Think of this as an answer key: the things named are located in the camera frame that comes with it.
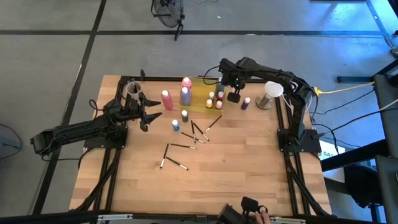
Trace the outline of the tall lavender paint bottle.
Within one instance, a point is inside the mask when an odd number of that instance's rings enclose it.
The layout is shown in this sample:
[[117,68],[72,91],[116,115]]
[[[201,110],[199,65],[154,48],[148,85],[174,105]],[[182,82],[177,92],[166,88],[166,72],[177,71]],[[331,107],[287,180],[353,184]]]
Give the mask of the tall lavender paint bottle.
[[189,88],[183,87],[181,89],[180,99],[181,99],[182,105],[184,105],[184,106],[191,105],[191,92],[190,92]]

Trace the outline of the person's hand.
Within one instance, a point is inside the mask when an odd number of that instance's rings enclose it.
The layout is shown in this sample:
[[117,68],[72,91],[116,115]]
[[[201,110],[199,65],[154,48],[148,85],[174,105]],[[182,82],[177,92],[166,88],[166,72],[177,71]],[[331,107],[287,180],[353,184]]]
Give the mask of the person's hand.
[[269,214],[266,211],[255,212],[255,219],[257,224],[271,224]]

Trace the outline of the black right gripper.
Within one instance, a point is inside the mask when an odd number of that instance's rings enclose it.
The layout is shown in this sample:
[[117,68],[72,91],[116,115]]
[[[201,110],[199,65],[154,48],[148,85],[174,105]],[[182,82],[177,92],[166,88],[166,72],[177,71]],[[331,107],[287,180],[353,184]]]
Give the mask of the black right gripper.
[[219,65],[219,72],[222,74],[221,84],[224,86],[230,86],[234,88],[233,92],[229,92],[227,100],[233,103],[239,103],[241,95],[240,90],[245,87],[246,78],[242,74],[242,68],[240,63],[242,60],[238,60],[233,63],[227,58],[222,58]]

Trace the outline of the silver metal bracket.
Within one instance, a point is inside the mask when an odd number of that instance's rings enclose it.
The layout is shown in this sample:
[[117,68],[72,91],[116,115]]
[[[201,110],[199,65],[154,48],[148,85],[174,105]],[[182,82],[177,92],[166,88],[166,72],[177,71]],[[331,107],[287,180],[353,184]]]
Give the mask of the silver metal bracket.
[[296,218],[271,217],[271,224],[306,224],[305,220]]
[[133,214],[107,214],[98,215],[98,221],[128,220],[133,219]]

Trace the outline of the tall red paint bottle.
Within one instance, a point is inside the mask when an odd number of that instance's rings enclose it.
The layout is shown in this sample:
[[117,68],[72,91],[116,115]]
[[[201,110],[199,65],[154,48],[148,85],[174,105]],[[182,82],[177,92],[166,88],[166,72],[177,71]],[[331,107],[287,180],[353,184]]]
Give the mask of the tall red paint bottle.
[[172,97],[167,90],[163,90],[161,93],[161,98],[166,110],[173,110],[174,104],[172,102]]

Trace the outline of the white printed sign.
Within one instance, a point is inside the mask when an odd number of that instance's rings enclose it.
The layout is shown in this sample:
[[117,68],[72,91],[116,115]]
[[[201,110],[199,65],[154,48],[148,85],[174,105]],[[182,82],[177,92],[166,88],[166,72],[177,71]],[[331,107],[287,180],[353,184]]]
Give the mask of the white printed sign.
[[321,147],[321,152],[317,153],[318,158],[322,161],[324,159],[327,159],[329,157],[336,156],[338,154],[345,153],[346,148],[337,146],[337,149],[335,148],[335,145],[332,143],[328,143],[325,141],[320,141],[320,147]]

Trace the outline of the black floor fan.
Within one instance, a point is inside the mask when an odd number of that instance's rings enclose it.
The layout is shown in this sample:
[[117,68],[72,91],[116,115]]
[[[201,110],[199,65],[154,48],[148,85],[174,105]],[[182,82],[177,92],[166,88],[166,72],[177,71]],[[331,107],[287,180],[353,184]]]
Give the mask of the black floor fan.
[[174,34],[174,41],[183,31],[183,20],[185,14],[183,13],[183,0],[152,0],[150,12],[154,17],[166,27],[177,28]]

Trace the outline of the black desk frame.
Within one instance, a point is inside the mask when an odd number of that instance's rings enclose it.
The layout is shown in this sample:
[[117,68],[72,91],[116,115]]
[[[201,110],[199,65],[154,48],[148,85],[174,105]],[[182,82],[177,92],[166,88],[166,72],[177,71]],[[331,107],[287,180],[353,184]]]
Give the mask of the black desk frame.
[[385,138],[322,160],[329,171],[357,162],[376,160],[384,212],[388,224],[398,224],[398,74],[373,76]]

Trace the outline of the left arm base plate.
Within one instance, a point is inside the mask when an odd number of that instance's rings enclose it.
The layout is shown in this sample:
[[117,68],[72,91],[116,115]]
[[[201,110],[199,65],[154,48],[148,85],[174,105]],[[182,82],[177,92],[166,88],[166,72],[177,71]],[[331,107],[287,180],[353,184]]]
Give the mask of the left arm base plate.
[[86,148],[119,149],[126,145],[127,126],[116,126],[115,130],[99,137],[87,139],[84,143]]

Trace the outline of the white cup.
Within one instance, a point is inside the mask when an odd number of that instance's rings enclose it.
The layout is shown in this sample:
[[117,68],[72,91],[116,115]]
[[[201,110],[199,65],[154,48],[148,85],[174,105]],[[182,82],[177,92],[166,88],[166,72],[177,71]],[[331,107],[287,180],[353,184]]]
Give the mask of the white cup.
[[139,100],[139,97],[142,95],[142,85],[141,85],[140,82],[137,82],[137,81],[135,81],[135,82],[136,82],[136,86],[137,86],[137,89],[138,89],[138,93],[130,94],[129,87],[130,87],[130,83],[131,83],[131,82],[129,82],[129,83],[127,84],[127,86],[126,86],[126,92],[127,92],[127,94],[128,94],[132,99]]

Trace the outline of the yellow translucent plastic bin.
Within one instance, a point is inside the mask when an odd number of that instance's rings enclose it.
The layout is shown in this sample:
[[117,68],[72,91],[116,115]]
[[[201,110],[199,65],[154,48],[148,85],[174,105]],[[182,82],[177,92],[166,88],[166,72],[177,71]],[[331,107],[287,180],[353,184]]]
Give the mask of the yellow translucent plastic bin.
[[[218,91],[216,90],[216,85],[206,85],[203,82],[202,77],[191,77],[190,81],[192,82],[191,87],[191,98],[190,104],[186,105],[184,100],[182,99],[182,94],[180,94],[180,106],[187,111],[196,111],[203,113],[222,113],[224,111],[224,100],[226,96],[221,100],[221,107],[218,108]],[[214,93],[214,97],[212,99],[212,107],[207,107],[207,100],[210,99],[210,93]]]

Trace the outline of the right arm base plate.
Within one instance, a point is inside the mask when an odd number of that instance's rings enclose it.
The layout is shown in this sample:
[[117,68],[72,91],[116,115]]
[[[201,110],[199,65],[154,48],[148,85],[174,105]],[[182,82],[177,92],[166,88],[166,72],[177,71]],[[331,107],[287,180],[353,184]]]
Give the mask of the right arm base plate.
[[278,129],[279,149],[283,152],[321,152],[318,133],[314,129],[290,127]]

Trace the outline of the black aluminium table frame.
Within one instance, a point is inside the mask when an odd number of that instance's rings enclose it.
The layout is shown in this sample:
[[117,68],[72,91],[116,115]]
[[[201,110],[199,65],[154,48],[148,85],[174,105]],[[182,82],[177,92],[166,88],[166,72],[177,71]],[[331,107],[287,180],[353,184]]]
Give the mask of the black aluminium table frame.
[[[126,145],[120,150],[90,151],[82,160],[76,178],[70,208],[77,208],[94,189],[100,173],[114,156],[120,157],[118,171],[104,187],[99,205],[112,212],[131,213],[135,218],[195,220],[217,216],[227,203],[240,209],[241,199],[250,197],[265,205],[273,216],[292,215],[285,157],[279,149],[277,130],[288,126],[287,110],[276,100],[270,110],[250,104],[242,110],[238,104],[226,103],[222,113],[189,111],[188,117],[205,132],[207,141],[191,122],[181,122],[174,131],[172,121],[181,120],[179,96],[181,80],[177,77],[147,77],[143,91],[150,100],[159,100],[169,91],[174,108],[162,105],[148,109],[162,113],[147,132],[137,121],[128,122]],[[165,159],[160,163],[167,143],[194,146],[189,149],[169,145],[167,157],[183,164],[185,170]]]

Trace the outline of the white dome-top metal stand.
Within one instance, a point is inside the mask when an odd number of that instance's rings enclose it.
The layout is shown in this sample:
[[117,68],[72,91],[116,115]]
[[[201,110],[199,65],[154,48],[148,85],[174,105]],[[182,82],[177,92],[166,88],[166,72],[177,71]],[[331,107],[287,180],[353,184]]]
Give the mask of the white dome-top metal stand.
[[264,84],[264,93],[261,93],[256,98],[256,105],[259,109],[269,110],[272,107],[274,98],[280,97],[284,92],[281,84],[268,81]]

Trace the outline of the black chair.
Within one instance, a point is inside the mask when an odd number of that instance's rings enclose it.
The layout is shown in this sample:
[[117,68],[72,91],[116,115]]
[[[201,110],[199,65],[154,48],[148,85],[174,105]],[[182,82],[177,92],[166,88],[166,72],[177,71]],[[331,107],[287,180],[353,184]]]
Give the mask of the black chair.
[[357,164],[345,166],[343,170],[347,191],[361,208],[384,205],[376,170]]

